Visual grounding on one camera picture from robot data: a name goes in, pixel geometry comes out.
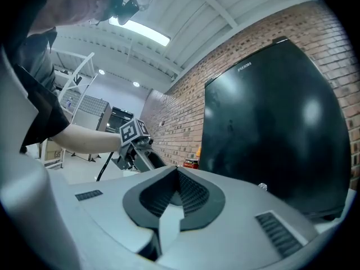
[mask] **person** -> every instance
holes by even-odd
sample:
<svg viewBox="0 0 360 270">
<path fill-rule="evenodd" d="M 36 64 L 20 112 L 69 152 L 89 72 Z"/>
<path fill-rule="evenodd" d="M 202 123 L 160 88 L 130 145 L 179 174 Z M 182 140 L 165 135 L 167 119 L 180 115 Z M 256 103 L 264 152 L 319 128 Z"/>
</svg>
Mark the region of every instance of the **person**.
<svg viewBox="0 0 360 270">
<path fill-rule="evenodd" d="M 57 26 L 77 24 L 91 19 L 104 21 L 119 14 L 123 0 L 46 0 L 40 7 L 39 4 L 43 1 L 32 0 L 34 11 L 30 17 L 33 21 L 28 19 L 29 30 L 26 36 L 25 32 L 22 32 L 24 39 L 15 37 L 15 42 L 5 47 L 15 73 L 25 89 L 30 92 L 29 97 L 33 97 L 32 103 L 39 111 L 23 146 L 52 138 L 63 148 L 77 153 L 117 151 L 120 148 L 118 134 L 90 130 L 69 123 L 55 96 L 55 70 L 47 46 L 49 44 L 50 48 L 52 47 L 56 39 Z M 135 3 L 132 13 L 136 12 L 136 9 L 138 10 L 138 6 Z"/>
</svg>

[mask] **wall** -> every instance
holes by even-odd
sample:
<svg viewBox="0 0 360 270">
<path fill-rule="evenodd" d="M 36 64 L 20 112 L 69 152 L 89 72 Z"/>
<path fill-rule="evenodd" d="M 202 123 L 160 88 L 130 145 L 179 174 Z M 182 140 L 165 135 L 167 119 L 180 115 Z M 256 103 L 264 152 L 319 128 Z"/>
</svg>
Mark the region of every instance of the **wall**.
<svg viewBox="0 0 360 270">
<path fill-rule="evenodd" d="M 336 17 L 319 2 L 290 7 L 251 25 L 204 57 L 166 94 L 152 91 L 141 119 L 167 164 L 193 158 L 201 145 L 204 83 L 252 52 L 287 36 L 319 66 L 343 109 L 352 152 L 355 189 L 360 173 L 360 81 L 357 60 Z"/>
<path fill-rule="evenodd" d="M 135 87 L 132 82 L 106 73 L 98 75 L 86 95 L 103 99 L 111 107 L 127 110 L 139 118 L 148 93 L 148 89 Z"/>
</svg>

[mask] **red brick wall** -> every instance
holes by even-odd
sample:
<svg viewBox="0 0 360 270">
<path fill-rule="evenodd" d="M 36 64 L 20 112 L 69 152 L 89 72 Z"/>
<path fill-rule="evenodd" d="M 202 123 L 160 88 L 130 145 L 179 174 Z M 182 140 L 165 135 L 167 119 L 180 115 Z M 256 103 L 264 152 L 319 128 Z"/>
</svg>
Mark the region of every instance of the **red brick wall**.
<svg viewBox="0 0 360 270">
<path fill-rule="evenodd" d="M 318 2 L 293 6 L 251 25 L 195 65 L 166 94 L 152 91 L 143 108 L 154 149 L 167 164 L 194 158 L 203 131 L 204 83 L 233 63 L 287 36 L 319 66 L 343 108 L 352 151 L 351 188 L 360 173 L 360 81 L 357 59 L 331 11 Z"/>
</svg>

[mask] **ceiling light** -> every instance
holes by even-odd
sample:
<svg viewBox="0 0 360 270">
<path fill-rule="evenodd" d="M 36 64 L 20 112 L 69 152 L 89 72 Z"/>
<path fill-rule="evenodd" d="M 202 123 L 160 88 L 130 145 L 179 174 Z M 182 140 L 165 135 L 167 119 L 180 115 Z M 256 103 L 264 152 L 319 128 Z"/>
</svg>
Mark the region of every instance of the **ceiling light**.
<svg viewBox="0 0 360 270">
<path fill-rule="evenodd" d="M 125 28 L 125 29 L 128 29 L 128 30 L 134 31 L 134 32 L 136 32 L 136 33 L 138 33 L 140 35 L 143 35 L 145 37 L 150 38 L 151 40 L 154 40 L 154 41 L 158 42 L 159 44 L 161 44 L 163 46 L 166 46 L 170 42 L 170 39 L 168 37 L 160 34 L 159 32 L 156 32 L 155 30 L 152 30 L 149 27 L 146 27 L 146 26 L 144 26 L 144 25 L 142 25 L 140 23 L 136 23 L 136 22 L 131 21 L 131 20 L 126 22 L 124 25 L 120 25 L 118 23 L 117 18 L 111 17 L 109 19 L 109 23 L 111 25 L 114 25 L 114 26 L 118 26 L 118 27 L 121 27 L 121 28 Z"/>
</svg>

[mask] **white ceiling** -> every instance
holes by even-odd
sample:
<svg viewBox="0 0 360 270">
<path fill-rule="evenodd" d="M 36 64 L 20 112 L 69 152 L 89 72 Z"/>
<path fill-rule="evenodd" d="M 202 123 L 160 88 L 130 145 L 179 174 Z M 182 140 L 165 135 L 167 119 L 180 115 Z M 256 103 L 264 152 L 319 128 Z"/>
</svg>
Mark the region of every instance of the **white ceiling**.
<svg viewBox="0 0 360 270">
<path fill-rule="evenodd" d="M 60 27 L 54 47 L 81 55 L 94 52 L 95 67 L 166 92 L 245 27 L 305 1 L 310 0 L 138 0 L 147 10 L 132 20 L 170 37 L 166 47 L 108 21 Z"/>
</svg>

